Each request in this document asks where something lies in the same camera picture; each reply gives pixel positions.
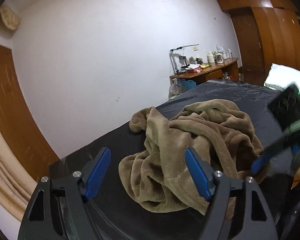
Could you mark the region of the white plastic bag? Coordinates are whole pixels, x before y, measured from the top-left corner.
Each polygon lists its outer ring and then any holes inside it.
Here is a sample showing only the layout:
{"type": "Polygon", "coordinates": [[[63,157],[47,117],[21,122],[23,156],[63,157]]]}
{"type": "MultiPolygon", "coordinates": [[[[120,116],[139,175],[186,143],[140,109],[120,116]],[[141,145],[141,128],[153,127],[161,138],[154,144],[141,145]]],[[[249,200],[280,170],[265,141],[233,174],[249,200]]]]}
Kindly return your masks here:
{"type": "Polygon", "coordinates": [[[180,79],[173,79],[169,88],[169,97],[179,96],[185,92],[185,87],[181,83],[180,79]]]}

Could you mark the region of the wooden desk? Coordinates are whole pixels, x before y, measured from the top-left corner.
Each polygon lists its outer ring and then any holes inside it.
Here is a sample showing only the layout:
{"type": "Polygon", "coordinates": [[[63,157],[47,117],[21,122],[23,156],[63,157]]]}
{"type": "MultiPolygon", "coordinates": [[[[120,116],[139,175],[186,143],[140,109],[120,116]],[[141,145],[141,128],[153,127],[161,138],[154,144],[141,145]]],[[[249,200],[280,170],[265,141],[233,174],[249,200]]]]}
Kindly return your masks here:
{"type": "Polygon", "coordinates": [[[209,67],[202,70],[200,73],[184,73],[174,74],[170,76],[170,83],[173,79],[192,80],[197,85],[212,79],[222,79],[224,74],[228,74],[230,80],[239,80],[238,58],[227,59],[225,63],[211,63],[209,67]]]}

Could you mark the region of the white thermos bottle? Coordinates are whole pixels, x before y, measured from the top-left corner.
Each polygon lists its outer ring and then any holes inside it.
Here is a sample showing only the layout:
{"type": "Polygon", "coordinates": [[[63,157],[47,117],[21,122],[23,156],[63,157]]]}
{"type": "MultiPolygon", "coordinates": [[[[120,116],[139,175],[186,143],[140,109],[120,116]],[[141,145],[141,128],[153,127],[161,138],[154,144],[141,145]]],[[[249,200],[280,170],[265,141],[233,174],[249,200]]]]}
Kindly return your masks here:
{"type": "Polygon", "coordinates": [[[215,56],[214,56],[213,52],[211,52],[211,51],[208,52],[207,60],[208,60],[208,63],[214,63],[215,62],[215,56]]]}

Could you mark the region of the brown fleece sweater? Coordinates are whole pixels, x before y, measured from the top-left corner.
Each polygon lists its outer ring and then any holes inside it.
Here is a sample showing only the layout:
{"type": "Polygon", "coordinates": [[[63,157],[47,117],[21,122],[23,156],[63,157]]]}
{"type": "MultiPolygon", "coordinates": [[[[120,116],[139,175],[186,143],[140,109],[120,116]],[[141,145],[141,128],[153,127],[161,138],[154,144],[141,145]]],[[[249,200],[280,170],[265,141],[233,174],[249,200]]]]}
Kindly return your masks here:
{"type": "Polygon", "coordinates": [[[229,100],[195,102],[171,119],[154,107],[146,108],[133,115],[129,128],[145,132],[145,149],[120,161],[119,176],[130,198],[155,213],[189,207],[206,213],[208,203],[185,164],[188,148],[238,179],[250,175],[263,151],[249,115],[229,100]]]}

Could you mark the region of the beige pleated curtain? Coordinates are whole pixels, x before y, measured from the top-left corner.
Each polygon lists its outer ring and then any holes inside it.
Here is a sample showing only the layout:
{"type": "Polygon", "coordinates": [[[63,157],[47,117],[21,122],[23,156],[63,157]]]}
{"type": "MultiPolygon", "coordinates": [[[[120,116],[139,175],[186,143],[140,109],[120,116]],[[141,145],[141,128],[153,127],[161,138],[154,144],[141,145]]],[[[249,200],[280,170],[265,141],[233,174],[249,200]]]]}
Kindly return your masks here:
{"type": "Polygon", "coordinates": [[[0,132],[0,204],[21,220],[36,185],[0,132]]]}

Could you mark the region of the red box on desk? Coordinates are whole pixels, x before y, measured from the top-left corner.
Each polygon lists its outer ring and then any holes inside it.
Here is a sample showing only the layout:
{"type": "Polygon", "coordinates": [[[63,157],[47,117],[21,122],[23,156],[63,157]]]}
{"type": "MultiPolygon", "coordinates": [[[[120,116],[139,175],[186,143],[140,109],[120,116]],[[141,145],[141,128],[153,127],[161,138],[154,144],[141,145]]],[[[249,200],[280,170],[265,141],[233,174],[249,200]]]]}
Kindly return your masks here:
{"type": "Polygon", "coordinates": [[[202,68],[201,68],[200,64],[191,64],[185,68],[185,72],[188,74],[200,73],[201,71],[202,71],[202,68]]]}

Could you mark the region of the brown wooden wardrobe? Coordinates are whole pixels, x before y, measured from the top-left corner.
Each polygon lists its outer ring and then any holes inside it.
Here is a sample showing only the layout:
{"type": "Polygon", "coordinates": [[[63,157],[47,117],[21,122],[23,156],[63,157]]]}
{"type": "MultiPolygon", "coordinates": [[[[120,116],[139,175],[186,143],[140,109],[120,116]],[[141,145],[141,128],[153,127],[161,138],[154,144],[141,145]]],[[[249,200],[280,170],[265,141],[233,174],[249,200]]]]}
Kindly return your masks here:
{"type": "Polygon", "coordinates": [[[243,79],[261,85],[271,65],[300,71],[300,23],[290,0],[217,0],[234,25],[243,79]]]}

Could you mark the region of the white pillow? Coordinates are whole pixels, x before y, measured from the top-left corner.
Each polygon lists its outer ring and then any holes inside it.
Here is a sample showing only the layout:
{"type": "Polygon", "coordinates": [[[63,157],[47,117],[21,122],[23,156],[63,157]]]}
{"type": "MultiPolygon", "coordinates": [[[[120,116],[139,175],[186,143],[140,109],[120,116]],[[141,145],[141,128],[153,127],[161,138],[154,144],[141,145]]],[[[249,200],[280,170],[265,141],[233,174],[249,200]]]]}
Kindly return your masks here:
{"type": "Polygon", "coordinates": [[[273,63],[263,85],[264,87],[279,90],[285,89],[293,83],[300,88],[300,71],[292,67],[273,63]]]}

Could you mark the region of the blue bin under desk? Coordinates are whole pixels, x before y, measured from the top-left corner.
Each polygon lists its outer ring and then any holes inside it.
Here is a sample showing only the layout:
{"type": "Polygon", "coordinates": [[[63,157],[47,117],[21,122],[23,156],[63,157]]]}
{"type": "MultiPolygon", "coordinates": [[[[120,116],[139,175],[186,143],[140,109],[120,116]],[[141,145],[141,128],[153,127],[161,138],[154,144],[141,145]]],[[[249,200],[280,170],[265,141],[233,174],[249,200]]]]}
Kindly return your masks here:
{"type": "Polygon", "coordinates": [[[181,79],[180,81],[181,81],[181,84],[182,84],[187,90],[189,90],[189,89],[191,89],[191,88],[197,86],[196,82],[193,81],[193,80],[181,79]]]}

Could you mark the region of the brown wooden door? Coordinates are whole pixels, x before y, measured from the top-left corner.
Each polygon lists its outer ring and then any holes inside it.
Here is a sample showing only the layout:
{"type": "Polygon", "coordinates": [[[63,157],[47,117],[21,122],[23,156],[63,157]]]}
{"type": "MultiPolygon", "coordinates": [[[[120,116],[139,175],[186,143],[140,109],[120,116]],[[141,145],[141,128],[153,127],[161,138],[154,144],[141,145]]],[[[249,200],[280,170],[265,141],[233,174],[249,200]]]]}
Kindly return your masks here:
{"type": "Polygon", "coordinates": [[[39,181],[59,160],[39,130],[25,102],[12,50],[0,45],[0,132],[29,175],[39,181]]]}

